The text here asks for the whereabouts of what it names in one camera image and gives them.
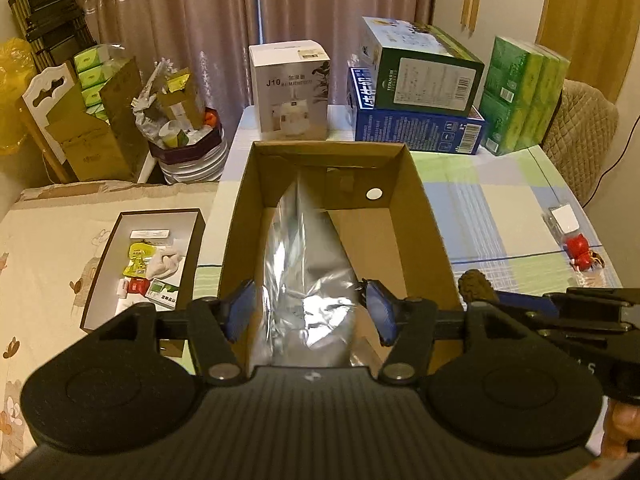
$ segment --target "metal screw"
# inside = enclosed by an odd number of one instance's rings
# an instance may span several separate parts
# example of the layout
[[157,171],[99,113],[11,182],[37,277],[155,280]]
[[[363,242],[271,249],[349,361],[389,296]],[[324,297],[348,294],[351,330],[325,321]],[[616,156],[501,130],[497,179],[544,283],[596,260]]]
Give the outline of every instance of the metal screw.
[[407,363],[393,363],[385,366],[385,368],[382,370],[382,373],[385,374],[389,379],[393,379],[395,381],[404,381],[407,379],[411,379],[415,375],[415,369]]
[[240,374],[240,368],[233,363],[218,363],[209,368],[209,375],[214,379],[220,379],[221,381],[228,381]]

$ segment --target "black robotic device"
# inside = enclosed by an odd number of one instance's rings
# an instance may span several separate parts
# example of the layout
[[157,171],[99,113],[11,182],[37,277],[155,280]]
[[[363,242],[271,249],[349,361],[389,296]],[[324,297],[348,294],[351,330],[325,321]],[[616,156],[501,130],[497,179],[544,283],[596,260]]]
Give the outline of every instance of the black robotic device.
[[[596,305],[591,320],[572,325],[504,304],[441,311],[364,281],[363,304],[393,345],[374,379],[365,367],[258,367],[247,378],[229,342],[254,297],[245,282],[180,312],[139,304],[40,367],[21,397],[38,446],[6,480],[560,480],[594,459],[584,445],[603,390],[640,404],[640,359],[607,349],[629,336],[634,346],[640,331],[616,327],[612,305],[593,298],[577,300]],[[178,338],[196,376],[158,352]],[[463,355],[428,376],[434,341],[454,339]]]

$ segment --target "beige bed sheet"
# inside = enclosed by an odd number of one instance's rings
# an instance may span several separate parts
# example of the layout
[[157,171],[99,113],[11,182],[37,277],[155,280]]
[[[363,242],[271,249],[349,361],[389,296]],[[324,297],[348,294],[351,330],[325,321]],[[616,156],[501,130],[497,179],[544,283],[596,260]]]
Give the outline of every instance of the beige bed sheet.
[[83,298],[119,213],[197,207],[208,218],[217,187],[106,182],[28,190],[0,222],[0,472],[34,447],[20,390],[84,335]]

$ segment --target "checkered tablecloth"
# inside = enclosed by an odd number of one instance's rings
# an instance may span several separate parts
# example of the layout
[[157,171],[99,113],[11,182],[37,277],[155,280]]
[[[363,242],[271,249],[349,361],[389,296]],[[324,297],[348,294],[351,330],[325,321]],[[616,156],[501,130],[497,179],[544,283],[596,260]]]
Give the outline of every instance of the checkered tablecloth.
[[[345,107],[329,106],[331,139],[353,140]],[[207,220],[194,297],[215,295],[249,149],[259,137],[247,108],[236,131]],[[549,232],[543,213],[571,204],[582,233],[606,261],[604,283],[620,286],[606,250],[573,193],[539,146],[500,157],[412,152],[444,239],[455,277],[480,269],[498,290],[543,294],[578,285],[568,257]]]

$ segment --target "cabinet handle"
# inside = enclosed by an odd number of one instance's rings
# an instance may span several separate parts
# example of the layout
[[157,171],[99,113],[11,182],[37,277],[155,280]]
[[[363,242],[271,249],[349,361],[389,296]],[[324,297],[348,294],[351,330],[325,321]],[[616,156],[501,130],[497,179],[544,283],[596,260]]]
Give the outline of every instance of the cabinet handle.
[[480,0],[473,0],[471,4],[471,14],[468,19],[468,27],[469,31],[473,32],[476,30],[476,21],[478,20],[478,7],[480,6]]
[[460,14],[460,25],[463,28],[469,25],[469,9],[471,7],[471,0],[462,1],[462,14]]

